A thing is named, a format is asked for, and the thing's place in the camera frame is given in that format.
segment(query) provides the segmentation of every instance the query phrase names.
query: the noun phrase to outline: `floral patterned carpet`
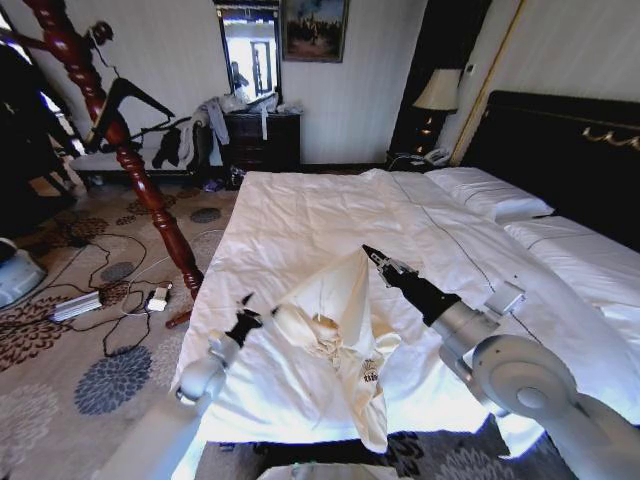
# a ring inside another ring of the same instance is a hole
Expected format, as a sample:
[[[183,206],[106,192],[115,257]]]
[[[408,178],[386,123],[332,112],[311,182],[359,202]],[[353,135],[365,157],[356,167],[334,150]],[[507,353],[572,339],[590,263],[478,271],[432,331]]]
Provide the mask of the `floral patterned carpet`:
[[[162,190],[206,270],[236,193],[178,185]],[[94,188],[73,208],[16,240],[49,273],[21,303],[0,310],[0,478],[91,479],[167,391],[186,325],[167,330],[164,322],[189,310],[191,300],[170,260],[144,271],[166,251],[128,187]],[[171,281],[167,309],[149,318],[139,309],[123,317],[132,280],[125,311],[157,283]],[[101,292],[101,309],[63,325],[45,320],[55,304],[95,289]],[[391,435],[385,455],[372,454],[357,441],[210,444],[198,478],[255,479],[269,466],[306,461],[390,465],[416,479],[574,478],[547,438],[520,459],[499,458],[506,453],[489,419],[476,434]]]

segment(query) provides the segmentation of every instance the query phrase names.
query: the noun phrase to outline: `baseboard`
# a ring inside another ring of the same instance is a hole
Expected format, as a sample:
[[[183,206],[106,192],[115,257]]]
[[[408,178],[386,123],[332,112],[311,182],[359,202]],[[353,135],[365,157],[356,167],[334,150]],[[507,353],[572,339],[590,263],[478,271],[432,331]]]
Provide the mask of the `baseboard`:
[[[372,168],[384,169],[386,164],[383,163],[307,163],[300,165],[300,171],[303,173],[322,173],[326,171],[343,171],[354,170],[358,172],[366,172]]]

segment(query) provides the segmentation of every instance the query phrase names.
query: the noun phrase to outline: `wooden coat rack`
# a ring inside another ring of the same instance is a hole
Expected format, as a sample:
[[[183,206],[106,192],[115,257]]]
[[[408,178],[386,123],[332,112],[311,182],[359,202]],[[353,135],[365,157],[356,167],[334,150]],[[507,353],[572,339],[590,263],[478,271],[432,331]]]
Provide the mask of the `wooden coat rack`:
[[[100,75],[93,66],[90,46],[74,29],[67,16],[64,0],[23,1],[33,10],[42,27],[44,48],[62,62],[71,81],[80,87],[91,120],[95,121],[107,95],[102,89]],[[176,219],[167,211],[162,193],[147,175],[142,158],[128,145],[129,127],[120,114],[109,126],[105,137],[110,144],[118,146],[118,163],[129,174],[133,189],[142,204],[151,212],[153,225],[160,232],[169,256],[182,272],[184,283],[195,299],[202,284],[202,272],[196,265],[191,247]],[[188,315],[183,315],[180,320],[167,322],[167,327],[187,320]]]

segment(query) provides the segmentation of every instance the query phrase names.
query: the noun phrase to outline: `lampshade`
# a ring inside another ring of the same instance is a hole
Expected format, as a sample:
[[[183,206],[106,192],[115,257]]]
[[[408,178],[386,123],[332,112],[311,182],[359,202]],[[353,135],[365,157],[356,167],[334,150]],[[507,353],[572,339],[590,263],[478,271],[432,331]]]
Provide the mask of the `lampshade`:
[[[459,69],[439,68],[433,71],[431,79],[422,94],[413,104],[425,110],[454,111],[458,108]]]

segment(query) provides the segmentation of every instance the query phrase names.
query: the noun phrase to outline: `dresser drawer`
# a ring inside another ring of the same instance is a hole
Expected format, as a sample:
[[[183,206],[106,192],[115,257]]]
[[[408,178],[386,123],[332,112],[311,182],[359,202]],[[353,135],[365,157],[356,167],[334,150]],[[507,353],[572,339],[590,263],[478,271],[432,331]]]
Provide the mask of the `dresser drawer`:
[[[300,166],[300,115],[267,116],[267,140],[262,139],[262,117],[255,113],[225,115],[229,144],[221,148],[227,185],[238,188],[242,172],[298,171]]]

